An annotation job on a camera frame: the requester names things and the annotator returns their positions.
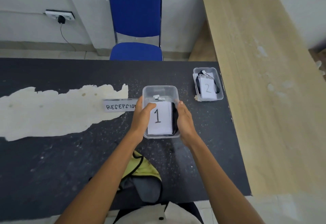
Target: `person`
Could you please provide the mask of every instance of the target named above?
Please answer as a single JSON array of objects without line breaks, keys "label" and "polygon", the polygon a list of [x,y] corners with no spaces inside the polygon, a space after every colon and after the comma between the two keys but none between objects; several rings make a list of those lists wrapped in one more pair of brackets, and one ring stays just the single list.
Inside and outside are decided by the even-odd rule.
[{"label": "person", "polygon": [[[143,139],[143,134],[148,126],[150,111],[156,107],[156,104],[149,103],[142,110],[141,103],[142,97],[137,101],[130,130],[92,180],[65,209],[55,222],[56,224],[104,223],[130,157]],[[177,124],[181,140],[192,153],[218,223],[264,223],[199,137],[191,113],[182,101],[178,103],[177,110],[179,114]],[[171,206],[173,208],[169,208],[168,216],[165,210],[164,213],[160,213],[162,216],[153,219],[156,205],[145,206],[120,218],[116,224],[163,223],[163,220],[164,223],[182,224],[202,222],[202,220],[199,222],[199,218],[179,206],[175,204]]]}]

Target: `power outlet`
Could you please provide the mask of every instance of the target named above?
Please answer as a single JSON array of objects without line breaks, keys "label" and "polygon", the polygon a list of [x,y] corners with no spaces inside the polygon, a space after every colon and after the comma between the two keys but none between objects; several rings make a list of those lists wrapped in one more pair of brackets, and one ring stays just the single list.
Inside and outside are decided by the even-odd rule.
[{"label": "power outlet", "polygon": [[54,9],[46,9],[45,14],[52,18],[58,20],[59,16],[62,15],[66,20],[75,20],[75,16],[71,11],[62,11]]}]

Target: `chair seat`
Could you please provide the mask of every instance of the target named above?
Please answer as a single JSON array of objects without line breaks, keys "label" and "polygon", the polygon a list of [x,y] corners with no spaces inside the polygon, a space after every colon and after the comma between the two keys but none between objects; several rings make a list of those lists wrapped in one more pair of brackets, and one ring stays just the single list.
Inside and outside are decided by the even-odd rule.
[{"label": "chair seat", "polygon": [[110,60],[115,61],[163,61],[161,48],[143,43],[120,43],[112,48]]}]

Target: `yellow fabric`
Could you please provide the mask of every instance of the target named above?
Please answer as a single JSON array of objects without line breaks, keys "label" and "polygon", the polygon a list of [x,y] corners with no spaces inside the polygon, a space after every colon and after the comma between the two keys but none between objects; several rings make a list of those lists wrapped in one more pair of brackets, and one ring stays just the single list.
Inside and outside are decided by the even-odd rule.
[{"label": "yellow fabric", "polygon": [[[122,178],[126,177],[129,175],[141,162],[141,154],[134,151],[134,154],[136,157],[139,158],[134,158],[133,155],[131,155],[131,159],[127,165],[127,168],[122,176]],[[137,170],[132,174],[133,176],[154,176],[157,177],[160,181],[162,181],[160,174],[158,171],[153,167],[153,165],[145,158],[143,157],[143,161],[141,165],[137,168]]]}]

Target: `hand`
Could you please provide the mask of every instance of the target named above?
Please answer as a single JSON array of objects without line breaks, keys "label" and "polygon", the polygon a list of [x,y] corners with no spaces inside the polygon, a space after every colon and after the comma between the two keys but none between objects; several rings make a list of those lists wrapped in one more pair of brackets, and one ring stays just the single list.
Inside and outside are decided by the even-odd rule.
[{"label": "hand", "polygon": [[143,139],[143,134],[145,133],[148,123],[149,123],[149,116],[151,110],[156,107],[154,103],[148,103],[147,106],[142,110],[142,96],[138,99],[134,116],[132,118],[132,123],[128,134],[131,134],[133,138],[136,140],[137,144],[139,144]]},{"label": "hand", "polygon": [[177,110],[179,114],[177,124],[181,134],[181,140],[189,147],[191,143],[196,142],[200,137],[195,130],[191,113],[182,101],[178,103]]}]

